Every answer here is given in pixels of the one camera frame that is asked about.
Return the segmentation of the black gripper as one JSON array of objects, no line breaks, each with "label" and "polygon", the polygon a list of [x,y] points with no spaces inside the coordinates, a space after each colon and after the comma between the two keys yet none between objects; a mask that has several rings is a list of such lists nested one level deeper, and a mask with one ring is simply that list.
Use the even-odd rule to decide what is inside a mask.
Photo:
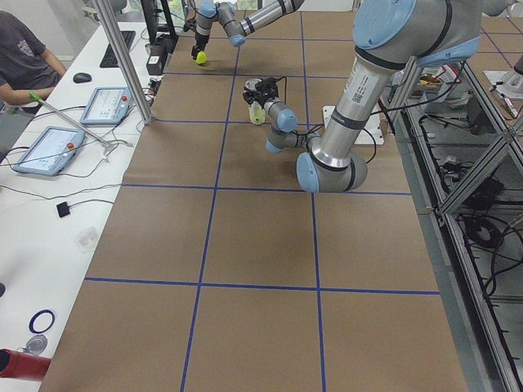
[{"label": "black gripper", "polygon": [[258,84],[262,80],[260,78],[251,78],[244,84],[244,89],[247,91],[243,92],[243,99],[248,105],[258,103],[264,105],[268,100],[273,100],[274,96],[265,96],[261,90],[261,85]]},{"label": "black gripper", "polygon": [[207,37],[203,35],[195,36],[195,46],[191,49],[191,56],[193,60],[196,60],[200,51],[205,52],[207,46]]}]

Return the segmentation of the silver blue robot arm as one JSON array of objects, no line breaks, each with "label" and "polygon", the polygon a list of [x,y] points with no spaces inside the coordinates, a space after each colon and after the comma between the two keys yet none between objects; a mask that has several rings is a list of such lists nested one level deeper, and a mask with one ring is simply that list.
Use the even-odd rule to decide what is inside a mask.
[{"label": "silver blue robot arm", "polygon": [[351,152],[392,74],[416,58],[420,67],[473,56],[480,41],[481,1],[366,1],[355,14],[355,62],[322,136],[304,138],[297,179],[306,192],[361,186],[367,164]]},{"label": "silver blue robot arm", "polygon": [[191,50],[193,60],[202,65],[207,60],[205,48],[212,25],[218,23],[233,47],[241,47],[246,37],[277,21],[282,16],[294,13],[303,4],[298,0],[278,0],[257,10],[242,20],[236,19],[236,5],[231,2],[203,1],[196,11],[195,45]]}]

